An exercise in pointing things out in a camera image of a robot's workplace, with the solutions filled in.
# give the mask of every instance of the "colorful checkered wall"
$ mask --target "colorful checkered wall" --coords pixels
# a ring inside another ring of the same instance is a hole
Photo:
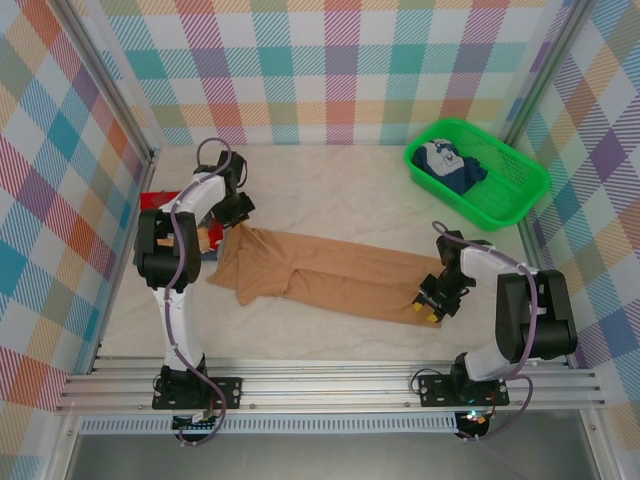
[[[0,0],[0,479],[91,354],[143,163],[45,0]]]
[[[559,28],[542,25],[544,13],[563,2],[74,3],[162,145],[212,134],[235,144],[405,144],[444,116],[498,133],[535,60],[530,44]]]
[[[631,469],[640,466],[639,26],[638,0],[600,0],[519,145],[551,173],[530,220],[545,266],[567,278],[578,359],[598,372]]]

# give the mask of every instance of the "white floor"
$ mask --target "white floor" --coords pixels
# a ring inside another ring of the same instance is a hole
[[[216,147],[203,162],[214,163]],[[244,191],[256,210],[249,225],[437,256],[433,220],[486,239],[524,261],[516,227],[487,233],[414,184],[402,147],[238,147],[249,163]],[[195,168],[195,148],[162,152],[151,191],[180,190]],[[260,298],[240,307],[235,292],[205,277],[195,289],[196,323],[210,356],[263,359],[448,360],[493,337],[495,296],[482,287],[465,297],[442,328],[400,325]],[[103,340],[102,355],[164,355],[158,307],[129,262]]]

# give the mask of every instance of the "green basket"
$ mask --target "green basket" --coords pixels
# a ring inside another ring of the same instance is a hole
[[[453,142],[462,156],[471,156],[489,171],[464,195],[458,195],[411,161],[422,144],[435,138]],[[522,153],[457,118],[443,118],[412,142],[404,152],[411,178],[484,230],[518,223],[549,190],[547,171]]]

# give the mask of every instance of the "black mounting plate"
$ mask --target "black mounting plate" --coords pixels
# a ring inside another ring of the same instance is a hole
[[[242,398],[242,378],[240,377],[209,377],[213,383],[215,383],[222,393],[224,394],[224,398],[227,401],[227,410],[237,410],[240,408],[240,400]],[[216,395],[215,392],[212,392],[214,396],[214,408],[217,410],[222,406],[222,401]],[[169,403],[168,398],[156,392],[153,397],[153,402],[151,403],[151,407],[154,410],[179,410],[180,406],[176,405],[176,403]],[[192,405],[189,407],[189,410],[195,409],[203,409],[207,410],[210,407],[209,401],[205,400],[200,404]]]
[[[487,384],[486,392],[493,392],[497,407],[509,405],[509,392],[504,381],[493,380],[481,383]],[[504,392],[500,391],[502,386],[505,387]],[[494,405],[489,393],[476,398],[472,403],[462,403],[455,394],[453,381],[449,375],[420,375],[418,377],[418,391],[420,392],[420,405],[423,407],[492,407]]]

